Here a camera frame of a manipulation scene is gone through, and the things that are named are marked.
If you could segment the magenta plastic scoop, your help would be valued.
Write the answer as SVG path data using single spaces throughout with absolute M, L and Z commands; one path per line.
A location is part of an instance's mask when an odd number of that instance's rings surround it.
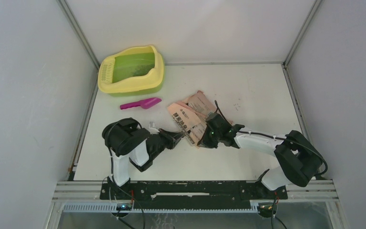
M 136 102 L 122 104 L 122 105 L 120 105 L 120 109 L 125 110 L 125 109 L 134 108 L 134 107 L 141 107 L 142 109 L 146 110 L 146 109 L 149 109 L 149 108 L 157 105 L 161 101 L 162 101 L 161 98 L 152 97 L 152 98 L 142 99 L 142 100 L 139 100 Z

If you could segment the pink cat litter bag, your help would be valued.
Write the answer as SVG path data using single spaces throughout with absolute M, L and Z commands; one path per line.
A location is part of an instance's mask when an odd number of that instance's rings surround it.
M 170 104 L 167 107 L 169 114 L 179 126 L 186 125 L 190 128 L 190 135 L 198 144 L 206 130 L 206 119 L 217 111 L 213 104 L 202 91 Z

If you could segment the yellow green litter box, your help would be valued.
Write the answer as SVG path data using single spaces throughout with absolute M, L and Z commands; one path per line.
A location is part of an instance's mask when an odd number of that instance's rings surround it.
M 156 48 L 135 46 L 102 61 L 97 85 L 111 96 L 153 94 L 162 88 L 164 75 L 164 59 Z

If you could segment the white bag sealing clip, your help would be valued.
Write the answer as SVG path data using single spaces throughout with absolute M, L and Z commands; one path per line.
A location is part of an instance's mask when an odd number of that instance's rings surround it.
M 187 127 L 186 125 L 183 126 L 179 126 L 180 130 L 182 131 L 183 135 L 187 138 L 188 142 L 194 146 L 196 144 L 196 142 L 194 141 L 194 139 L 191 137 L 190 135 L 190 128 Z

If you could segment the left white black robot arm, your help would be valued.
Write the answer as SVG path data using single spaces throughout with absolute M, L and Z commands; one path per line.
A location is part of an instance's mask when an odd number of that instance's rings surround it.
M 144 128 L 137 120 L 124 118 L 108 124 L 102 131 L 102 138 L 110 154 L 108 179 L 113 183 L 111 192 L 123 199 L 130 193 L 129 165 L 144 172 L 161 152 L 174 149 L 184 138 L 184 133 L 156 128 L 155 122 Z

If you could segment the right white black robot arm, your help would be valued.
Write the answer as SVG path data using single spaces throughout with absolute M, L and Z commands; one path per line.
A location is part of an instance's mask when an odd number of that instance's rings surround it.
M 277 159 L 279 166 L 266 170 L 258 179 L 256 192 L 261 198 L 270 198 L 275 191 L 288 184 L 306 187 L 315 176 L 322 175 L 326 160 L 299 131 L 286 135 L 254 132 L 245 125 L 230 124 L 223 115 L 214 113 L 206 119 L 206 129 L 198 146 L 217 148 L 246 148 L 265 153 Z

